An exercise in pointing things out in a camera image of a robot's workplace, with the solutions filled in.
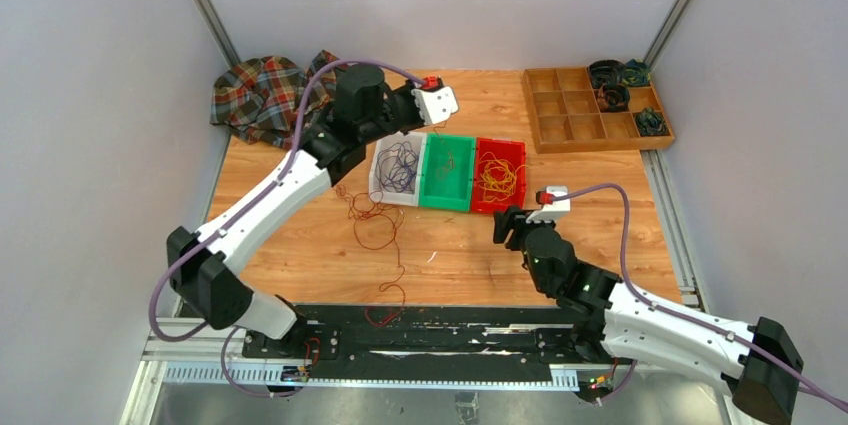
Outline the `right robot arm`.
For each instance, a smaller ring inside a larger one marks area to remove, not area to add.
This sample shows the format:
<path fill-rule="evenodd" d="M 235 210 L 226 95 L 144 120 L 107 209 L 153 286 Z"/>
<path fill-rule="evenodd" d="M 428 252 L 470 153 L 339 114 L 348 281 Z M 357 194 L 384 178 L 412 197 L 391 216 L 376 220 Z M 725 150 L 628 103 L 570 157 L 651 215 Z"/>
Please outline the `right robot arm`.
<path fill-rule="evenodd" d="M 536 216 L 516 206 L 495 212 L 493 241 L 520 253 L 537 292 L 574 314 L 580 359 L 662 367 L 712 386 L 760 422 L 791 422 L 804 362 L 781 323 L 709 315 L 627 284 L 579 259 L 554 223 Z"/>

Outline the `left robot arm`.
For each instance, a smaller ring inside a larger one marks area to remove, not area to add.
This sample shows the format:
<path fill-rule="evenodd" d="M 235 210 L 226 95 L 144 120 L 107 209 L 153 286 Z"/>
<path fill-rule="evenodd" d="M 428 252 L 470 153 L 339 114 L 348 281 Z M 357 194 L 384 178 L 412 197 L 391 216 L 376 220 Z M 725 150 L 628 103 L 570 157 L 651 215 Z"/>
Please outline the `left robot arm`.
<path fill-rule="evenodd" d="M 159 294 L 170 287 L 202 318 L 184 339 L 206 327 L 241 327 L 268 337 L 279 356 L 298 356 L 306 345 L 304 320 L 286 300 L 244 283 L 241 271 L 295 212 L 355 169 L 369 144 L 443 123 L 459 110 L 454 91 L 438 76 L 406 73 L 405 84 L 393 89 L 385 80 L 390 65 L 378 61 L 337 60 L 318 73 L 337 67 L 343 71 L 333 100 L 309 127 L 297 115 L 291 148 L 278 167 L 217 218 L 195 231 L 178 227 L 167 237 L 168 268 L 149 305 L 158 338 L 176 339 L 159 327 L 154 311 Z"/>

